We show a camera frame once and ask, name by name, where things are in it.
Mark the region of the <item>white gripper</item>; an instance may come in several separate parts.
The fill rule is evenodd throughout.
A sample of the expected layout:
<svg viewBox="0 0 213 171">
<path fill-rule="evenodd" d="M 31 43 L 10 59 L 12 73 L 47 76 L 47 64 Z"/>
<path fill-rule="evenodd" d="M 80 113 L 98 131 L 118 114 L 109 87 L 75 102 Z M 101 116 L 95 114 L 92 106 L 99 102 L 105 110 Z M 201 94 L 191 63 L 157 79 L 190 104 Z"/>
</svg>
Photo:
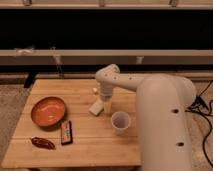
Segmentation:
<svg viewBox="0 0 213 171">
<path fill-rule="evenodd" d="M 111 115 L 112 101 L 114 87 L 111 85 L 101 84 L 99 86 L 99 95 L 102 101 L 104 101 L 104 113 Z"/>
</svg>

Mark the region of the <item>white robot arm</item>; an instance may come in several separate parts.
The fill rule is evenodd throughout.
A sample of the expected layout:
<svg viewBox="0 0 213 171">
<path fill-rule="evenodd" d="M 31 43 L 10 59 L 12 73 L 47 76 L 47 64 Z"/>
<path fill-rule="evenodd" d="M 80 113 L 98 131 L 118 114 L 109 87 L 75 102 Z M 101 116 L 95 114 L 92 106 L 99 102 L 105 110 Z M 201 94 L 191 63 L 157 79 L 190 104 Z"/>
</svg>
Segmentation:
<svg viewBox="0 0 213 171">
<path fill-rule="evenodd" d="M 191 80 L 169 74 L 122 74 L 111 64 L 95 74 L 100 97 L 120 87 L 136 93 L 140 171 L 194 171 L 185 109 L 196 98 Z"/>
</svg>

